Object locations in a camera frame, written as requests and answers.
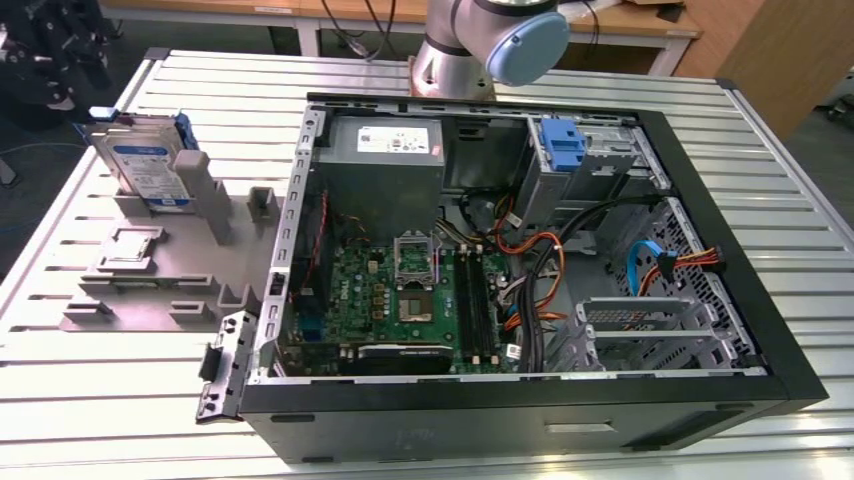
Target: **blue latch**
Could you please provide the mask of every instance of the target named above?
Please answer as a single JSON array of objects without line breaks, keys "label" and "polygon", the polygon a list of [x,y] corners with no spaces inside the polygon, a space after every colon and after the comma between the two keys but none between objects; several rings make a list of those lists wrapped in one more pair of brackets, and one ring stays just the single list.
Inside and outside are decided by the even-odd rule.
[{"label": "blue latch", "polygon": [[584,137],[578,132],[575,122],[556,118],[540,121],[540,141],[551,155],[551,168],[556,172],[572,172],[584,160]]}]

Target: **ram slot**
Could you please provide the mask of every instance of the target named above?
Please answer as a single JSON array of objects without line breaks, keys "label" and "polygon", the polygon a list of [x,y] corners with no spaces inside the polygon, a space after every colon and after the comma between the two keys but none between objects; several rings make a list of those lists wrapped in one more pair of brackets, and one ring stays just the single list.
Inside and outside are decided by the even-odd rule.
[{"label": "ram slot", "polygon": [[489,357],[495,354],[493,323],[489,318],[489,300],[487,297],[485,275],[483,273],[483,255],[475,254],[468,261],[468,296],[472,307],[472,326],[475,328],[476,354]]},{"label": "ram slot", "polygon": [[459,345],[463,358],[471,358],[475,350],[467,260],[465,252],[453,254],[453,294],[456,297],[456,321],[459,323]]}]

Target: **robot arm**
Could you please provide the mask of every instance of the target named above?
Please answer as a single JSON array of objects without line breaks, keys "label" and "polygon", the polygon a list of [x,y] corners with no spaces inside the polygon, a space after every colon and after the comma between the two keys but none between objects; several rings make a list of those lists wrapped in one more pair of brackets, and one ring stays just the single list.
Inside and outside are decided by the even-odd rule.
[{"label": "robot arm", "polygon": [[556,5],[556,0],[431,0],[412,66],[415,94],[481,100],[492,93],[492,79],[511,86],[536,80],[570,40]]}]

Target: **black computer chassis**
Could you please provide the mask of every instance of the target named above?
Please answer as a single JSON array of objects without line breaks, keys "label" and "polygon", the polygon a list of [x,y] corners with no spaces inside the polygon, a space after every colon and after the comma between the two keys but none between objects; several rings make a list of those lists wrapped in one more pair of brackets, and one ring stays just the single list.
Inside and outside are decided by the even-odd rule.
[{"label": "black computer chassis", "polygon": [[[361,104],[353,104],[353,98]],[[411,105],[440,110],[452,104],[481,113],[572,110],[634,115],[672,182],[670,193],[682,201],[703,244],[718,245],[726,252],[719,275],[760,352],[755,365],[768,375],[415,384],[352,384],[331,378],[309,385],[247,384],[240,415],[285,461],[679,449],[748,419],[791,413],[827,398],[662,113],[335,94],[309,94],[309,101],[323,102],[320,108],[339,113],[353,106],[363,113],[372,104],[399,102],[401,113]],[[591,432],[555,436],[547,429],[547,425],[586,423],[630,425],[632,440],[612,444],[594,440]],[[292,440],[284,445],[284,432],[289,439],[299,434],[305,448],[293,448]],[[353,447],[341,448],[345,444]]]}]

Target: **open computer tower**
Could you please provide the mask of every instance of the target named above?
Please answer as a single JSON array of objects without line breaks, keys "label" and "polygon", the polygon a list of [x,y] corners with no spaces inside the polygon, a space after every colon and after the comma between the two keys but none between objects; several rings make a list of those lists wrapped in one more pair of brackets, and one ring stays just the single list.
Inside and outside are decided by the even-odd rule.
[{"label": "open computer tower", "polygon": [[660,113],[325,94],[203,378],[288,462],[678,449],[826,398]]}]

